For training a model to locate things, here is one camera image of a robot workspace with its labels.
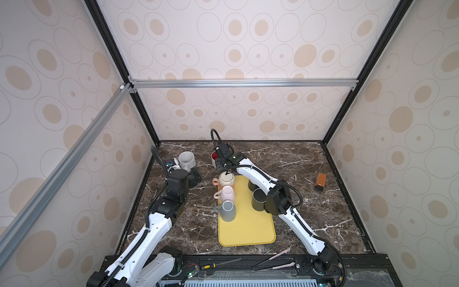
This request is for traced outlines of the grey mug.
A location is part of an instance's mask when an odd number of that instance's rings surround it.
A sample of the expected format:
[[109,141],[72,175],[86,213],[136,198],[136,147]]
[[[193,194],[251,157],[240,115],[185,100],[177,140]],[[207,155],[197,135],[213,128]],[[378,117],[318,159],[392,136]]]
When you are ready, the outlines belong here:
[[236,208],[234,203],[230,200],[225,200],[221,204],[215,206],[213,211],[217,212],[224,222],[232,222],[236,218]]

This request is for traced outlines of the left slanted aluminium rail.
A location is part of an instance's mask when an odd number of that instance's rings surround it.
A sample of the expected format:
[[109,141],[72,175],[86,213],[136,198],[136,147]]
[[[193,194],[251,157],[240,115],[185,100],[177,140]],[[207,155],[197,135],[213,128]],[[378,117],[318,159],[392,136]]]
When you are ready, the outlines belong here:
[[133,84],[125,83],[123,84],[123,88],[118,89],[117,93],[108,101],[98,116],[83,132],[78,141],[76,141],[75,145],[64,156],[54,171],[43,182],[38,191],[7,228],[1,237],[2,269],[75,169],[75,166],[80,162],[83,155],[85,155],[91,144],[111,119],[124,98],[130,94],[132,88]]

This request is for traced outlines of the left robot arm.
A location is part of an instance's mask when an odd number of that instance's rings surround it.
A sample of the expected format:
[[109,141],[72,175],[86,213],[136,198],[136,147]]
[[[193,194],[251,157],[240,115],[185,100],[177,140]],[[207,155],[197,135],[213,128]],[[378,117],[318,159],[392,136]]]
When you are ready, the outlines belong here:
[[165,183],[161,190],[166,195],[153,200],[144,215],[145,225],[141,231],[106,270],[90,276],[88,287],[153,287],[166,275],[181,270],[182,252],[174,248],[166,248],[150,263],[147,261],[183,213],[189,190],[202,182],[202,178],[192,152],[163,161],[154,146],[151,151],[163,169]]

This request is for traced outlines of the black base frame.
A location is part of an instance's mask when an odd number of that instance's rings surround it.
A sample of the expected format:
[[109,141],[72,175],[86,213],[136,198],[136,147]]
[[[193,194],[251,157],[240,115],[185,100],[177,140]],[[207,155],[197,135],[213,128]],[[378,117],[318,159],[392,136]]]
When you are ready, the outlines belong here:
[[[252,267],[272,255],[181,255],[181,270],[163,277],[154,287],[336,287],[338,268],[325,276],[315,274],[308,255],[286,254],[258,269],[266,269],[291,262],[294,267],[253,271]],[[202,270],[208,264],[236,258],[241,261]],[[387,255],[350,254],[342,256],[347,279],[343,287],[399,287],[401,281]]]

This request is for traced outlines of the pink handled tweezers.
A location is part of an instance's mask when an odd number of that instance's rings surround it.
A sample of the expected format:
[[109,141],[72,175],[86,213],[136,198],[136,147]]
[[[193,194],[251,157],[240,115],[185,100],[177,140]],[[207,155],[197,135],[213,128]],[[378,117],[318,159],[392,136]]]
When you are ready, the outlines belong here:
[[252,267],[252,270],[255,271],[259,266],[261,266],[261,265],[263,265],[263,264],[265,264],[265,263],[267,263],[267,262],[269,262],[269,261],[271,261],[271,260],[274,260],[274,259],[277,258],[277,257],[280,257],[280,256],[282,256],[282,255],[288,254],[289,252],[290,252],[290,248],[287,248],[286,250],[283,250],[282,252],[279,252],[278,254],[275,254],[275,255],[271,256],[270,258],[268,258],[268,259],[262,261],[261,263],[259,263],[259,264],[255,265],[255,266],[253,266],[253,267]]
[[269,268],[266,268],[266,269],[258,269],[258,270],[255,270],[255,271],[280,270],[280,269],[290,268],[290,267],[294,267],[294,266],[295,266],[295,263],[291,262],[291,263],[288,263],[288,264],[269,267]]

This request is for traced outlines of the pink mug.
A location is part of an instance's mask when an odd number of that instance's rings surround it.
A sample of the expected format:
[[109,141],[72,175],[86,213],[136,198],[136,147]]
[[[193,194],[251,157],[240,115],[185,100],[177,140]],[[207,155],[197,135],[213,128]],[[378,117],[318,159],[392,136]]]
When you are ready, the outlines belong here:
[[221,203],[229,200],[235,203],[235,191],[232,186],[226,185],[218,190],[214,195],[213,198],[219,200]]

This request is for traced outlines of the white speckled mug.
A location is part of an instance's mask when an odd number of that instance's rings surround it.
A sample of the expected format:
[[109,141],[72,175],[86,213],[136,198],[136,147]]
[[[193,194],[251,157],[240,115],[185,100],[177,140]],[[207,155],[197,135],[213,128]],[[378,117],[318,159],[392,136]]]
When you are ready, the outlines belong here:
[[180,153],[178,161],[181,169],[184,169],[187,172],[190,172],[192,168],[196,167],[195,155],[190,151],[184,151],[183,153]]

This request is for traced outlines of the orange small bottle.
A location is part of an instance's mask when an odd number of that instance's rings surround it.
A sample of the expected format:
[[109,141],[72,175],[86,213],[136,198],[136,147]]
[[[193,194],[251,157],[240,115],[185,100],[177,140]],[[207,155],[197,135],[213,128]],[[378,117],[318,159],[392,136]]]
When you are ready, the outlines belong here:
[[325,184],[326,184],[326,175],[323,173],[318,173],[317,178],[316,178],[316,183],[314,186],[314,190],[316,192],[322,192],[325,189]]

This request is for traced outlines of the black mug white base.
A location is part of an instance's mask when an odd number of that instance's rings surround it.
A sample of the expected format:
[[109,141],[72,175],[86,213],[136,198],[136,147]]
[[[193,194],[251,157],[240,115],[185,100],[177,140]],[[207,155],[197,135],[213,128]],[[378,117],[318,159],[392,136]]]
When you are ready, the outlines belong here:
[[248,182],[247,186],[248,186],[248,189],[250,189],[252,192],[254,192],[256,189],[259,188],[257,185],[255,185],[251,181]]

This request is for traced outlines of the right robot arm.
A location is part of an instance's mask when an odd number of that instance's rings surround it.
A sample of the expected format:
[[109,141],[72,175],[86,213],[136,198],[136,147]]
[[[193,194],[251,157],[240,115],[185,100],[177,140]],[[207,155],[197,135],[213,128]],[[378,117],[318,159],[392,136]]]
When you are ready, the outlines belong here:
[[303,204],[300,192],[284,179],[276,179],[265,173],[242,152],[235,151],[228,142],[221,139],[216,129],[210,130],[210,137],[217,156],[217,170],[237,172],[260,188],[267,197],[265,211],[279,217],[293,230],[305,246],[315,274],[325,276],[336,267],[340,274],[335,277],[335,286],[342,287],[347,272],[341,254],[328,240],[319,237],[297,211],[296,208]]

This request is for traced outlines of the cream and peach mug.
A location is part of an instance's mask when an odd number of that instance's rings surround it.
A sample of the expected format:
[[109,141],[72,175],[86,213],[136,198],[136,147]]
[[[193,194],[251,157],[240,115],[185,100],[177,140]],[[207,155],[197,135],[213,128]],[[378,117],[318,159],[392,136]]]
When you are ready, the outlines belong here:
[[218,189],[223,189],[226,186],[235,186],[235,175],[231,172],[225,171],[222,172],[217,178],[212,180],[212,184],[217,186]]

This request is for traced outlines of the yellow plastic tray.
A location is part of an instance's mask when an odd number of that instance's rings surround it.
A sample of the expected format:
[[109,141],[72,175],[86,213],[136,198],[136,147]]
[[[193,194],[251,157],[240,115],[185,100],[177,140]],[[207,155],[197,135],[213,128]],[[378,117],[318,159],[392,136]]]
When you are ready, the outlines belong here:
[[224,222],[218,214],[218,239],[222,246],[263,245],[276,240],[272,215],[252,208],[253,192],[248,189],[248,182],[244,176],[235,177],[235,220]]

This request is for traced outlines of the black upright mug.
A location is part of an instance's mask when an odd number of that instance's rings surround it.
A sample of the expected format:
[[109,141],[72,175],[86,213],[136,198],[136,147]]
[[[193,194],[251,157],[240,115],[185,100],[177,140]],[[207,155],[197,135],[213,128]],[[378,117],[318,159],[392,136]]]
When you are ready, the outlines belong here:
[[263,190],[260,188],[255,189],[252,195],[252,208],[258,212],[263,212],[265,210],[266,200],[267,195]]

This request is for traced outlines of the horizontal aluminium rail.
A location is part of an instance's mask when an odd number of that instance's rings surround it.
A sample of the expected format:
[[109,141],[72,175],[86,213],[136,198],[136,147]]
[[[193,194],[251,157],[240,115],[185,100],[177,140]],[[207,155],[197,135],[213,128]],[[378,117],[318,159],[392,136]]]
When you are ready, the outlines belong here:
[[251,80],[133,80],[134,88],[355,87],[357,78]]

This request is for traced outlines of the pink handled tweezers lower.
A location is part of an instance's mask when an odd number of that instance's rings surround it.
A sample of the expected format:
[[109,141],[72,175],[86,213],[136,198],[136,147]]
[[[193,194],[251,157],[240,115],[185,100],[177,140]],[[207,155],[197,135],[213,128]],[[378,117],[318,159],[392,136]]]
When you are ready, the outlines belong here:
[[294,267],[294,266],[295,266],[295,263],[291,262],[291,263],[288,263],[288,264],[269,267],[269,268],[266,268],[266,269],[258,269],[258,270],[255,270],[255,271],[280,270],[280,269],[290,268],[290,267]]

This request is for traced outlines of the yellow handled screwdriver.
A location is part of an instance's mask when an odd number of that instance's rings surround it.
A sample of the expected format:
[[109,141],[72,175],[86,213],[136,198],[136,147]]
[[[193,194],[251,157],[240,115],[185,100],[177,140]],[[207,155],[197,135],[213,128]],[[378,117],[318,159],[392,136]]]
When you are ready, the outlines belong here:
[[229,261],[223,261],[221,263],[208,264],[208,265],[203,266],[202,270],[215,269],[217,266],[227,265],[227,264],[235,263],[235,262],[238,262],[238,261],[241,261],[241,260],[242,260],[242,258],[236,258],[236,259],[232,259],[232,260],[229,260]]

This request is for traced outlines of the pink handled tweezers upper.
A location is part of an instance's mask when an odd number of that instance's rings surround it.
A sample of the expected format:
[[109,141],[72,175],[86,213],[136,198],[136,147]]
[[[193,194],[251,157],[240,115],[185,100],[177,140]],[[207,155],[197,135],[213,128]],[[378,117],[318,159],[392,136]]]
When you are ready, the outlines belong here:
[[263,265],[263,264],[265,264],[265,263],[267,263],[267,262],[269,262],[269,261],[271,261],[271,260],[274,260],[274,259],[277,258],[277,257],[280,257],[280,256],[282,256],[282,255],[288,254],[289,252],[290,252],[290,248],[287,248],[286,250],[283,250],[282,252],[279,252],[278,254],[275,254],[275,255],[271,256],[270,258],[268,258],[268,259],[262,261],[261,263],[259,263],[259,264],[255,265],[255,266],[253,266],[253,267],[252,267],[252,270],[255,271],[259,266],[261,266],[261,265]]

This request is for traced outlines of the white mug red inside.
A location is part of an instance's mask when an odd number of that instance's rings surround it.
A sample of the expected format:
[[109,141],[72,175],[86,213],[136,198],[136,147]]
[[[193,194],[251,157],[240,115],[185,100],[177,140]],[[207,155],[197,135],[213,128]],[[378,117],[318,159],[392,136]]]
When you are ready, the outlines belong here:
[[216,152],[214,151],[212,154],[211,154],[211,161],[212,161],[212,166],[217,169],[218,168],[218,155],[216,154]]

